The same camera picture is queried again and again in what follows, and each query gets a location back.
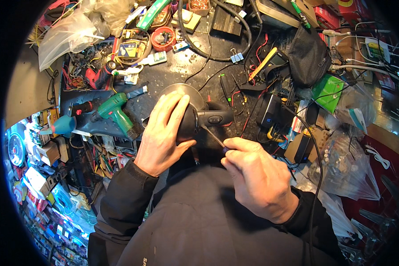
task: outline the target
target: black jacket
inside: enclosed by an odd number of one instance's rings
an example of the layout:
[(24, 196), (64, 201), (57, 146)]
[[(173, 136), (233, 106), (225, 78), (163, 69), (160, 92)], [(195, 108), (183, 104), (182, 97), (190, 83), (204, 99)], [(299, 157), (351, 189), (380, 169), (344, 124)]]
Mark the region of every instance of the black jacket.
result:
[[(235, 200), (229, 174), (194, 167), (154, 195), (158, 178), (129, 162), (117, 172), (90, 234), (94, 265), (309, 265), (309, 214), (314, 194), (292, 188), (299, 206), (283, 225), (255, 216)], [(313, 221), (316, 265), (346, 264), (331, 219), (317, 202)]]

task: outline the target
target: wall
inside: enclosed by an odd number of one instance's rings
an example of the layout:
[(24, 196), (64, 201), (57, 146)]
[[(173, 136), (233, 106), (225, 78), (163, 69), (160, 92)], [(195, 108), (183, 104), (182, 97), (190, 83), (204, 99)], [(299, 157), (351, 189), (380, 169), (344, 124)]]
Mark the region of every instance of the wall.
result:
[[(38, 111), (52, 107), (47, 101), (47, 90), (50, 77), (46, 71), (39, 72), (38, 57), (34, 51), (38, 47), (24, 45), (21, 55), (16, 63), (15, 70), (11, 76), (5, 109), (5, 129), (16, 124), (20, 120)], [(52, 69), (59, 71), (55, 79), (55, 94), (58, 101), (60, 90), (60, 77), (62, 72), (63, 57), (52, 64)]]

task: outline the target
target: green cordless drill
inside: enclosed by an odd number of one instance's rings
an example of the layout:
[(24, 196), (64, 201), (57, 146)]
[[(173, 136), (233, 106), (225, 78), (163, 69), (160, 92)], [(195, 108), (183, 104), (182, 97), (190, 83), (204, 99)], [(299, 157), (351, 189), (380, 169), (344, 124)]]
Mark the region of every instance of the green cordless drill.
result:
[(139, 136), (139, 133), (135, 131), (133, 123), (121, 110), (121, 106), (126, 102), (126, 94), (120, 92), (112, 95), (108, 100), (106, 100), (106, 102), (99, 106), (95, 113), (92, 114), (90, 121), (94, 123), (99, 121), (101, 118), (111, 118), (111, 120), (118, 124), (129, 141), (135, 140)]

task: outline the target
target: red cordless drill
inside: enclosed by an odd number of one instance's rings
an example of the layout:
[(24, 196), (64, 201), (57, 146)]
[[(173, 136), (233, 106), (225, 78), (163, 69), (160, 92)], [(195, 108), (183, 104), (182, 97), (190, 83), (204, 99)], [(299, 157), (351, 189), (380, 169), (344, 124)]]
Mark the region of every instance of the red cordless drill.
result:
[(100, 90), (108, 82), (111, 72), (117, 68), (114, 61), (108, 61), (97, 73), (91, 68), (86, 70), (86, 81), (95, 90)]

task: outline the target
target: sleeve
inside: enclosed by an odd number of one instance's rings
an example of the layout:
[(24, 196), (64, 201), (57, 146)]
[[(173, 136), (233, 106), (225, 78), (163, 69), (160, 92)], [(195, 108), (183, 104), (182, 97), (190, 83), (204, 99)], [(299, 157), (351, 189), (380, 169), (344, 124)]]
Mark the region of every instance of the sleeve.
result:
[(142, 223), (158, 178), (129, 161), (115, 173), (100, 203), (95, 232), (89, 236), (89, 265), (115, 265)]
[[(295, 187), (291, 191), (299, 198), (299, 205), (291, 218), (281, 224), (288, 232), (301, 238), (304, 242), (310, 242), (310, 214), (315, 194), (304, 192)], [(338, 247), (338, 240), (332, 229), (331, 217), (319, 200), (316, 201), (313, 215), (313, 246), (330, 255), (340, 265), (348, 265), (346, 259)]]

